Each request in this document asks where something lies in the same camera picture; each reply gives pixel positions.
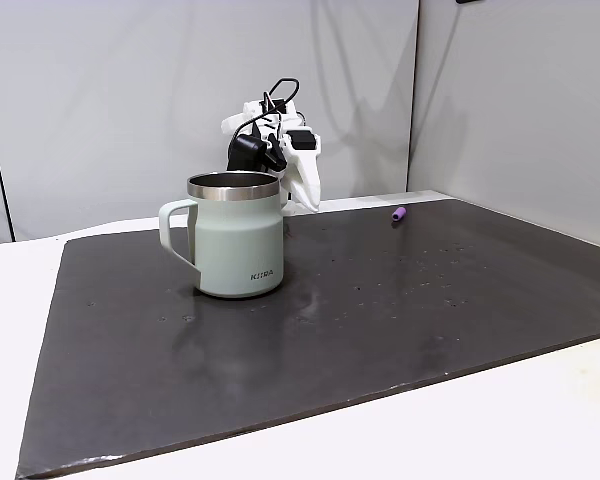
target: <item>stainless steel mug rim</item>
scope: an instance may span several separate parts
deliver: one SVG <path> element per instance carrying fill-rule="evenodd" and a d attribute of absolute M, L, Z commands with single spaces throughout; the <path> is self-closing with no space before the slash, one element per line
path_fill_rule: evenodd
<path fill-rule="evenodd" d="M 277 195 L 280 180 L 270 173 L 242 170 L 203 173 L 187 180 L 187 192 L 194 198 L 221 202 L 257 200 Z"/>

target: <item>small purple object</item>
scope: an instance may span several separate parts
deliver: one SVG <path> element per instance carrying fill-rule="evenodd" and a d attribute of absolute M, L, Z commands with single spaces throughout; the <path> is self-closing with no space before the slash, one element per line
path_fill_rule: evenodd
<path fill-rule="evenodd" d="M 393 218 L 394 222 L 399 222 L 400 220 L 402 220 L 402 217 L 404 217 L 406 214 L 407 214 L 407 209 L 404 207 L 400 207 L 395 212 L 393 212 L 393 215 L 391 215 L 391 218 Z"/>

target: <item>table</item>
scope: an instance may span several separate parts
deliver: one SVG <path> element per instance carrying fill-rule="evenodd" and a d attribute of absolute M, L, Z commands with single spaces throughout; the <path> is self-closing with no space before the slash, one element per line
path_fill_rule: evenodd
<path fill-rule="evenodd" d="M 331 200 L 321 211 L 449 198 Z M 174 217 L 184 226 L 184 216 Z M 114 222 L 0 245 L 0 479 L 12 479 L 64 243 Z M 133 478 L 600 478 L 600 340 L 221 442 L 75 475 Z"/>

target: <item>mug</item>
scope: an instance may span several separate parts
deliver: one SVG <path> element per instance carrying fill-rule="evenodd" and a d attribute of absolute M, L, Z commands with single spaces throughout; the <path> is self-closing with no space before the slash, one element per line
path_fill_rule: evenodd
<path fill-rule="evenodd" d="M 280 182 L 261 172 L 196 175 L 189 198 L 160 209 L 160 243 L 192 269 L 196 288 L 216 297 L 251 297 L 277 287 L 283 276 Z M 170 218 L 188 208 L 191 261 L 171 245 Z"/>

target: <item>mug handle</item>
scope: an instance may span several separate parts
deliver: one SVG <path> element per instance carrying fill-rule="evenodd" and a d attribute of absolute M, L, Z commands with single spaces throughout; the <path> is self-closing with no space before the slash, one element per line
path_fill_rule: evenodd
<path fill-rule="evenodd" d="M 196 268 L 196 266 L 191 263 L 189 260 L 184 258 L 178 252 L 173 249 L 171 245 L 171 215 L 176 210 L 180 210 L 181 208 L 195 208 L 198 210 L 198 204 L 193 200 L 187 198 L 186 200 L 178 200 L 175 202 L 167 203 L 160 208 L 160 212 L 158 213 L 159 225 L 160 225 L 160 243 L 164 247 L 164 249 L 174 255 L 176 258 L 179 258 L 191 268 L 193 268 L 196 272 L 200 273 L 200 271 Z"/>

